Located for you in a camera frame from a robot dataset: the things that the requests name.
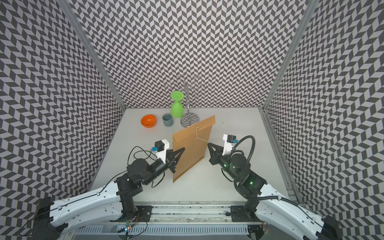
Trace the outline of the brown kraft file bag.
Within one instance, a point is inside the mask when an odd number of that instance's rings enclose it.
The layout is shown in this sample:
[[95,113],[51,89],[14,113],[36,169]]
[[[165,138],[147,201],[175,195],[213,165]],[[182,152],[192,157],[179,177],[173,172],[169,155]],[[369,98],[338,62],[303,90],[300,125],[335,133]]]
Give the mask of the brown kraft file bag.
[[176,182],[184,173],[204,158],[212,127],[215,123],[216,116],[213,115],[173,134],[173,149],[185,148],[176,166],[173,182]]

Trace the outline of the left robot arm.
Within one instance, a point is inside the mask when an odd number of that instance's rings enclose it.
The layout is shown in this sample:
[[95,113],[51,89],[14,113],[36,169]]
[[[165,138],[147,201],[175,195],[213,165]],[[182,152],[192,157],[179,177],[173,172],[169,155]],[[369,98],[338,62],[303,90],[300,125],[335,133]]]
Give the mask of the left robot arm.
[[42,199],[35,213],[32,239],[57,240],[64,233],[102,221],[144,221],[145,215],[135,206],[133,197],[166,170],[175,173],[184,151],[164,149],[152,164],[136,159],[122,176],[89,193],[65,200]]

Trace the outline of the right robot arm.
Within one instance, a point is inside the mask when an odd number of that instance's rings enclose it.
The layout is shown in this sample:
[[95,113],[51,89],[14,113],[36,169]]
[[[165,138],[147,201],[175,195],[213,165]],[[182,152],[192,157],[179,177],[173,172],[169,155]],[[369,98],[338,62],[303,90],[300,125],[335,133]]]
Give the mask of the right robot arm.
[[224,148],[209,143],[210,163],[220,165],[232,178],[235,190],[246,199],[246,218],[272,224],[296,240],[340,240],[342,231],[336,219],[322,217],[286,198],[265,179],[253,172],[243,153],[224,154]]

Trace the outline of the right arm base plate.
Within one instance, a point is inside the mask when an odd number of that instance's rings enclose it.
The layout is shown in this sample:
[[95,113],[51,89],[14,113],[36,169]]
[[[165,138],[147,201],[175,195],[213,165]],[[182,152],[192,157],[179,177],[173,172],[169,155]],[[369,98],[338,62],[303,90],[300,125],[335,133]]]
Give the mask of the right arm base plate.
[[231,219],[234,223],[261,222],[261,220],[257,218],[256,213],[254,211],[248,210],[244,206],[230,206],[230,211]]

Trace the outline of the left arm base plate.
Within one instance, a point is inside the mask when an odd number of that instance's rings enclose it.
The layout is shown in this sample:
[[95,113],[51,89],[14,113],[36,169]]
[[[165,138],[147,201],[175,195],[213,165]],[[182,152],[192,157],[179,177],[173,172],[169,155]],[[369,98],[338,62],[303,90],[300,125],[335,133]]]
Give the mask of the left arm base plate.
[[111,222],[127,222],[138,219],[138,222],[149,222],[152,216],[153,206],[136,206],[133,211],[123,213],[117,220]]

